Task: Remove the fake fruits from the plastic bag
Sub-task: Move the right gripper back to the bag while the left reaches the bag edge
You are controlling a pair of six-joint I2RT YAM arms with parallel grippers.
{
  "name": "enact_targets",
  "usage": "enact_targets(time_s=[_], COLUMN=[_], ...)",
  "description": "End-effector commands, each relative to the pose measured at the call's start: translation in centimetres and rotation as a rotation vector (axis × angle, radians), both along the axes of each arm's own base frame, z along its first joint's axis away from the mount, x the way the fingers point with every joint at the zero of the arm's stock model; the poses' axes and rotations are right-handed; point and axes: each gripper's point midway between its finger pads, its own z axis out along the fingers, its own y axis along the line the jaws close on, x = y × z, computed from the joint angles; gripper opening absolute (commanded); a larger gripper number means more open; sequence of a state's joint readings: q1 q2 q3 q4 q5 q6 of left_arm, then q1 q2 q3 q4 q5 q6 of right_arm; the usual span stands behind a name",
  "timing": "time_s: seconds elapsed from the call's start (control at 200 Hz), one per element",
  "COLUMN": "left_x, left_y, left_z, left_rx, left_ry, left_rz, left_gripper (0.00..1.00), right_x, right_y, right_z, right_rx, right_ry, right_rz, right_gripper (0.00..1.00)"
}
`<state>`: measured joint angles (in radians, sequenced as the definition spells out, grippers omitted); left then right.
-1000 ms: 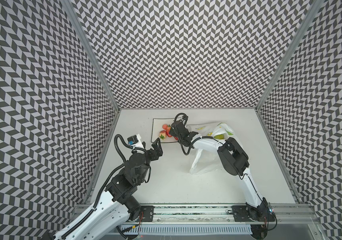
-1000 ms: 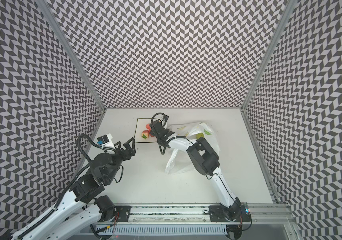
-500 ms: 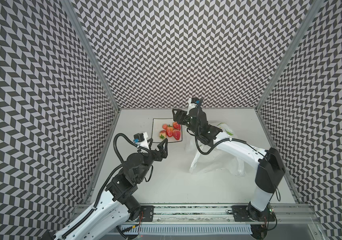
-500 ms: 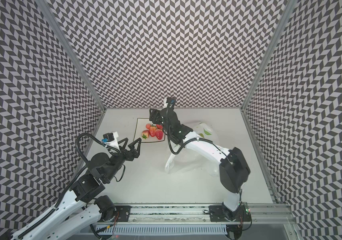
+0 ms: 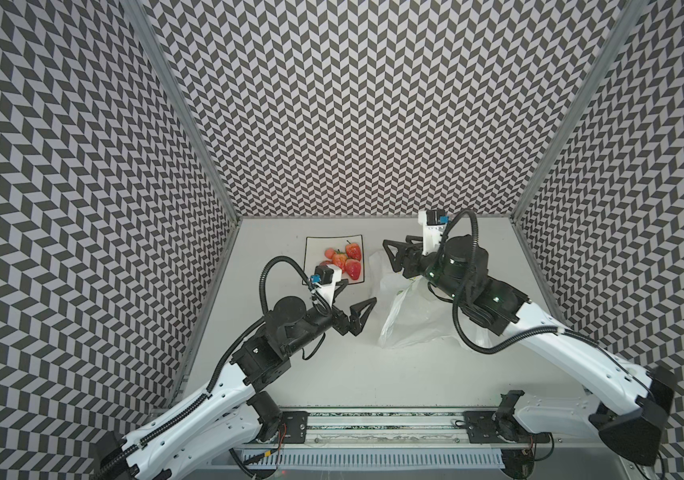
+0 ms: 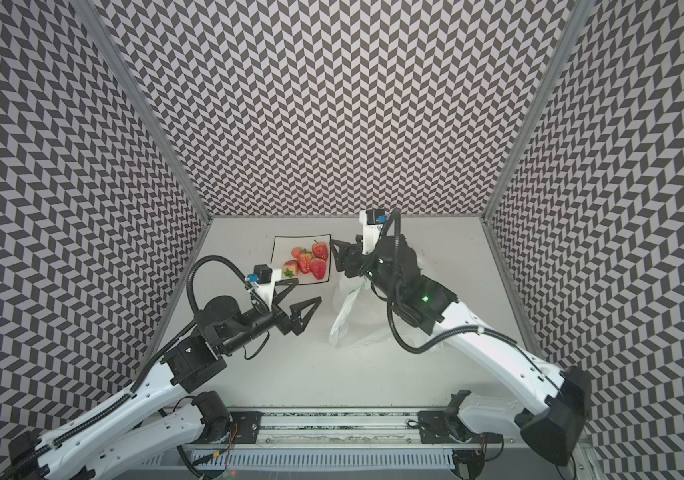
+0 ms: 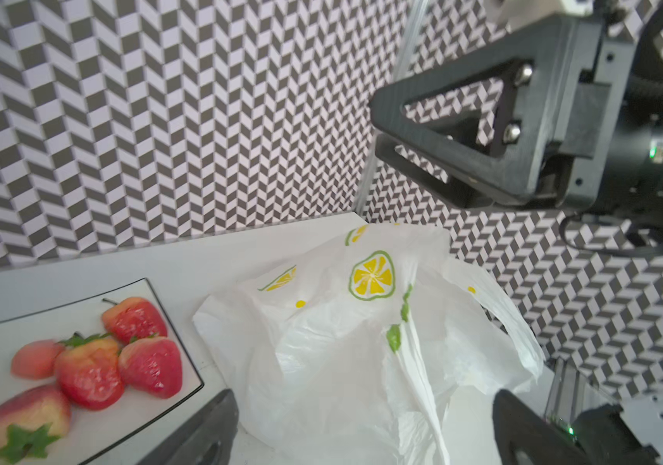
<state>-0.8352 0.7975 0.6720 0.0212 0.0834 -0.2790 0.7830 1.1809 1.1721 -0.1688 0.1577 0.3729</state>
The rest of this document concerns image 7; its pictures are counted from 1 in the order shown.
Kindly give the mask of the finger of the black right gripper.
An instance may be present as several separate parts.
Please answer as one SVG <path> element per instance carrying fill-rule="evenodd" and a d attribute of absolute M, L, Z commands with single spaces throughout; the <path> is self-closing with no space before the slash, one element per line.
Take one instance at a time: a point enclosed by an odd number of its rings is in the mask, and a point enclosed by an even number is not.
<path fill-rule="evenodd" d="M 489 197 L 489 193 L 482 191 L 478 185 L 471 181 L 462 181 L 441 168 L 446 179 L 430 174 L 406 156 L 399 154 L 396 149 L 399 143 L 390 136 L 381 135 L 376 143 L 376 157 L 389 165 L 397 172 L 414 181 L 420 188 L 428 191 L 435 199 L 445 203 L 448 207 L 457 209 L 517 209 L 517 200 L 499 195 Z"/>
<path fill-rule="evenodd" d="M 395 83 L 402 118 L 379 136 L 441 180 L 444 168 L 489 197 L 540 201 L 542 21 Z"/>

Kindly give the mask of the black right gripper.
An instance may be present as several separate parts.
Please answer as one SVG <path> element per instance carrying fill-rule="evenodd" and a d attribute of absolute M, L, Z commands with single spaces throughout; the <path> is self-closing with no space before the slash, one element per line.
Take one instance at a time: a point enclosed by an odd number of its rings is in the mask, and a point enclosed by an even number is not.
<path fill-rule="evenodd" d="M 663 78 L 596 19 L 541 25 L 541 207 L 663 232 Z"/>

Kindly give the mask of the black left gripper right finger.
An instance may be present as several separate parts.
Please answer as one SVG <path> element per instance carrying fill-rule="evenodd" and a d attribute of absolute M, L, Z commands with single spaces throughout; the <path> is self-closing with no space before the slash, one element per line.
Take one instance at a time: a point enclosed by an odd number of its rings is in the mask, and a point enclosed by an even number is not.
<path fill-rule="evenodd" d="M 494 397 L 494 438 L 503 464 L 589 464 L 569 434 L 536 415 L 506 389 Z"/>

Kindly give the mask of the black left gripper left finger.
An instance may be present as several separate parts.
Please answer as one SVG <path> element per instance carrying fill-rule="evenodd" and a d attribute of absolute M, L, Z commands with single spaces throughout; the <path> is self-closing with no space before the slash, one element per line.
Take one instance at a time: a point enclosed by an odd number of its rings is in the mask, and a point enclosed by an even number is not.
<path fill-rule="evenodd" d="M 228 464 L 238 434 L 238 403 L 223 389 L 139 464 Z"/>

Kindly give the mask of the red fake apple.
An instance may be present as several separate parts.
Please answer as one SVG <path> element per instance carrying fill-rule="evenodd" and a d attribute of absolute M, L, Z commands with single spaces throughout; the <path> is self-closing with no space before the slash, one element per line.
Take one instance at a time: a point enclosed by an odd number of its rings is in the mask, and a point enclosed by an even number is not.
<path fill-rule="evenodd" d="M 169 335 L 160 311 L 146 298 L 126 298 L 106 310 L 101 320 L 106 332 L 123 345 L 151 336 Z"/>

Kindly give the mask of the white plastic bag lemon print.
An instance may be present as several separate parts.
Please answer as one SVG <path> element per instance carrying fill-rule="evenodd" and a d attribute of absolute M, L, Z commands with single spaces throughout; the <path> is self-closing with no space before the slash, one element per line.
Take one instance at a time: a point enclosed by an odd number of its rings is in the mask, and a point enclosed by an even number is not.
<path fill-rule="evenodd" d="M 194 325 L 245 430 L 303 464 L 436 464 L 457 389 L 528 391 L 544 351 L 433 226 L 366 225 L 210 294 Z"/>

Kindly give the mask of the large red fake strawberry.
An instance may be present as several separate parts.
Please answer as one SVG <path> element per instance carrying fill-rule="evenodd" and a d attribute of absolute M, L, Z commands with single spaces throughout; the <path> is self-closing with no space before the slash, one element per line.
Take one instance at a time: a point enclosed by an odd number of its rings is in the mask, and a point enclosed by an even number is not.
<path fill-rule="evenodd" d="M 58 385 L 33 387 L 0 405 L 0 459 L 17 464 L 48 457 L 48 447 L 68 435 L 69 399 Z"/>

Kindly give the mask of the small pink fake peach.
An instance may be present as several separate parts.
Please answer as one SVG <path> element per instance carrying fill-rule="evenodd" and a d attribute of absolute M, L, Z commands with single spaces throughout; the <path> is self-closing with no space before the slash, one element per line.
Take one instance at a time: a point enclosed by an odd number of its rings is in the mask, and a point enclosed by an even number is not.
<path fill-rule="evenodd" d="M 28 380 L 48 379 L 54 374 L 57 357 L 65 346 L 55 340 L 39 340 L 20 348 L 12 359 L 11 373 Z"/>

